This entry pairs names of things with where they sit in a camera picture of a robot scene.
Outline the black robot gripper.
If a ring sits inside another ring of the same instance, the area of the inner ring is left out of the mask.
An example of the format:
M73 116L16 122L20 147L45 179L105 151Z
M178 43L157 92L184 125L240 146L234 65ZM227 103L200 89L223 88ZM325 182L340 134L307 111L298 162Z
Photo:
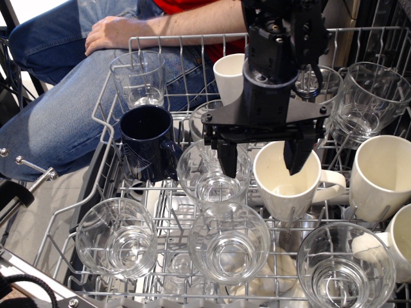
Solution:
M237 145L284 142L284 163L299 173L313 143L325 133L329 107L313 102L320 90L291 94L301 72L310 66L323 82L319 57L328 49L330 32L323 25L251 25L243 64L243 92L220 110L202 116L205 144L217 150L224 175L235 178Z

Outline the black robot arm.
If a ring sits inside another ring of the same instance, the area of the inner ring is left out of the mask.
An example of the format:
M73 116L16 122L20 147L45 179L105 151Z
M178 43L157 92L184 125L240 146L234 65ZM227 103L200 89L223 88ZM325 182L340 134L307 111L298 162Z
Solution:
M328 107L314 103L319 89L301 92L296 81L311 67L323 82L319 58L331 38L320 1L244 1L249 44L243 92L227 106L202 116L204 142L216 150L222 171L235 177L240 143L284 141L290 174L305 165L324 136Z

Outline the person's bare forearm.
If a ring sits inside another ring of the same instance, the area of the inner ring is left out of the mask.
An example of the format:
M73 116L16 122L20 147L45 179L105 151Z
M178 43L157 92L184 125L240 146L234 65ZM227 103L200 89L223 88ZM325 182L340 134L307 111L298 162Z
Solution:
M216 35L246 32L240 1L213 3L173 15L150 19L138 36L143 46L216 44Z

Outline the person's resting hand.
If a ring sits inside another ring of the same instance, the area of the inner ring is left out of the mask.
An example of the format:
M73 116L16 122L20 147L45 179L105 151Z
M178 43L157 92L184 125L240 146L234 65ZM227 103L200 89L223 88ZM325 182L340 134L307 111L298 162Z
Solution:
M129 49L132 37L147 34L146 21L108 16L92 25L85 41L85 56L103 49Z

